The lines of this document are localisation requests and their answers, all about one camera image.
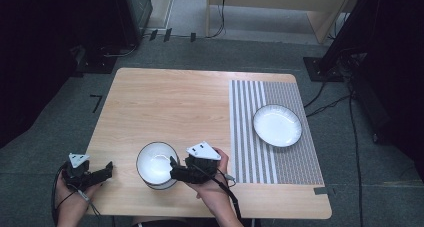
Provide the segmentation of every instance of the person's hand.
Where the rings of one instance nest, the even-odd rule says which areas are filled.
[[[85,195],[92,200],[94,193],[100,186],[101,184],[90,186],[85,191]],[[56,184],[56,204],[59,205],[58,227],[78,226],[88,208],[88,203],[78,192],[73,193],[66,187],[62,172],[59,174]]]
[[[228,165],[228,155],[226,155],[221,149],[214,148],[221,156],[221,160],[218,161],[218,169],[226,174]],[[227,180],[221,173],[215,175],[215,179],[227,185]],[[219,225],[223,226],[242,226],[238,221],[230,203],[230,199],[221,187],[212,180],[209,180],[203,184],[190,184],[189,187],[197,192],[196,198],[202,199],[205,205],[209,208],[209,211],[216,217]]]

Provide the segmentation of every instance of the black and white striped mat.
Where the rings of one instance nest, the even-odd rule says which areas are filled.
[[[324,184],[296,83],[231,80],[231,163],[239,183]],[[253,116],[262,106],[279,104],[302,124],[299,141],[273,147],[255,133]]]

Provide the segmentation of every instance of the cable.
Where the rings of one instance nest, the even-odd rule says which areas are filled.
[[[328,104],[328,105],[326,105],[326,106],[323,106],[323,107],[318,108],[317,110],[313,111],[312,113],[310,113],[310,114],[306,115],[306,117],[310,117],[310,116],[316,115],[316,114],[318,114],[318,113],[321,113],[321,112],[323,112],[324,110],[326,110],[327,108],[335,107],[335,106],[336,106],[336,105],[337,105],[340,101],[345,100],[345,99],[347,99],[347,98],[349,98],[349,97],[350,97],[350,95],[343,96],[343,97],[339,98],[338,100],[336,100],[336,101],[332,102],[331,104]]]
[[[58,171],[56,172],[56,176],[54,178],[54,182],[53,182],[53,187],[52,187],[52,195],[51,195],[51,213],[52,213],[52,218],[53,218],[53,222],[54,225],[57,226],[58,221],[59,221],[59,215],[58,215],[58,209],[59,206],[65,202],[65,200],[67,200],[69,197],[71,197],[74,193],[79,193],[81,195],[81,197],[83,197],[87,203],[91,206],[91,208],[93,209],[94,214],[97,216],[98,219],[98,226],[100,226],[100,212],[97,210],[97,208],[94,206],[93,202],[90,200],[90,198],[88,198],[84,192],[82,192],[80,189],[78,189],[77,187],[75,187],[74,185],[68,184],[67,186],[70,186],[72,188],[74,188],[74,192],[70,193],[68,196],[66,196],[57,206],[56,206],[56,187],[57,187],[57,181],[59,180],[59,175],[62,172],[62,170],[64,168],[66,168],[67,166],[67,162],[65,162],[64,164],[62,164],[62,166],[60,166],[60,168],[58,169]]]
[[[233,192],[230,190],[230,188],[228,187],[228,184],[224,185],[221,181],[217,180],[213,176],[210,176],[209,174],[207,174],[205,171],[203,171],[201,168],[199,168],[195,164],[193,164],[193,167],[196,168],[198,171],[202,172],[207,177],[209,177],[209,179],[211,179],[212,181],[217,183],[219,185],[219,187],[221,187],[221,189],[224,190],[225,193],[227,193],[227,195],[231,198],[231,201],[233,202],[233,206],[234,206],[234,210],[236,211],[237,219],[239,219],[241,221],[241,213],[240,213],[240,207],[238,205],[238,200],[237,200],[236,196],[233,194]]]
[[[57,226],[57,222],[58,222],[58,218],[59,218],[58,213],[57,213],[57,208],[56,208],[57,180],[59,179],[59,175],[65,167],[66,167],[66,162],[64,164],[62,164],[62,166],[60,166],[59,170],[56,172],[56,176],[54,178],[53,187],[52,187],[52,196],[51,196],[51,199],[50,199],[50,207],[51,207],[51,212],[52,212],[53,223],[54,223],[55,226]]]
[[[356,47],[342,49],[342,50],[340,50],[338,52],[338,54],[341,54],[341,53],[343,53],[345,51],[351,51],[351,50],[361,49],[361,48],[369,45],[369,43],[371,42],[371,40],[374,38],[375,29],[376,29],[376,25],[377,25],[378,11],[380,9],[380,2],[381,2],[381,0],[378,0],[377,1],[377,7],[376,7],[376,10],[375,10],[374,23],[373,23],[373,26],[372,26],[371,35],[370,35],[369,39],[367,40],[367,42],[365,44],[358,45]]]
[[[353,93],[350,95],[349,98],[349,111],[350,111],[350,120],[352,122],[352,128],[353,128],[353,135],[355,137],[355,153],[356,153],[356,169],[358,173],[358,205],[359,205],[359,221],[360,226],[364,226],[364,218],[362,213],[362,174],[361,174],[361,165],[360,165],[360,158],[359,158],[359,144],[358,144],[358,133],[356,131],[356,124],[355,120],[353,118],[353,111],[352,111],[352,99],[353,99]]]
[[[218,31],[214,35],[206,36],[205,38],[208,38],[208,39],[215,38],[222,33],[222,30],[224,30],[224,35],[227,32],[225,29],[224,7],[225,7],[225,0],[222,0],[221,10],[219,9],[219,5],[218,5],[218,13],[221,16],[221,26],[219,27]]]
[[[124,54],[105,54],[103,56],[104,57],[125,57],[127,55],[130,55],[136,48],[137,48],[137,45],[134,45],[132,50],[128,51],[127,53],[124,53]]]
[[[327,77],[327,78],[325,78],[325,80],[322,82],[322,85],[321,85],[321,88],[319,89],[319,91],[318,91],[318,94],[311,100],[311,101],[309,101],[309,103],[307,103],[307,104],[305,104],[304,106],[303,106],[303,108],[306,108],[306,107],[308,107],[308,106],[310,106],[313,102],[315,102],[317,99],[318,99],[318,97],[321,95],[321,93],[322,93],[322,90],[324,89],[324,86],[327,84],[327,82],[329,82],[330,80],[332,80],[333,78],[339,78],[339,76],[330,76],[330,77]]]

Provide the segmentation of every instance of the wooden table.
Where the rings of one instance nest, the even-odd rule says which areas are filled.
[[[327,38],[341,12],[350,12],[356,0],[225,0],[225,6],[289,9],[308,11],[309,22],[319,43]],[[206,35],[209,36],[210,5],[222,5],[222,0],[207,0]]]
[[[90,170],[113,161],[113,177],[96,194],[103,215],[211,217],[182,182],[168,190],[147,187],[136,169],[140,150],[154,141],[175,148],[180,159],[201,141],[230,155],[229,82],[295,83],[294,76],[166,69],[118,70],[87,149]],[[331,207],[324,185],[237,183],[232,191],[244,218],[326,219]]]

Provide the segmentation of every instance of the bowl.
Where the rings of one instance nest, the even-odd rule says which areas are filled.
[[[265,105],[256,111],[253,128],[263,141],[275,147],[291,146],[302,135],[297,115],[281,105]]]
[[[153,142],[146,145],[138,154],[137,171],[152,189],[164,190],[173,186],[177,180],[171,178],[170,157],[180,163],[177,152],[168,144]]]

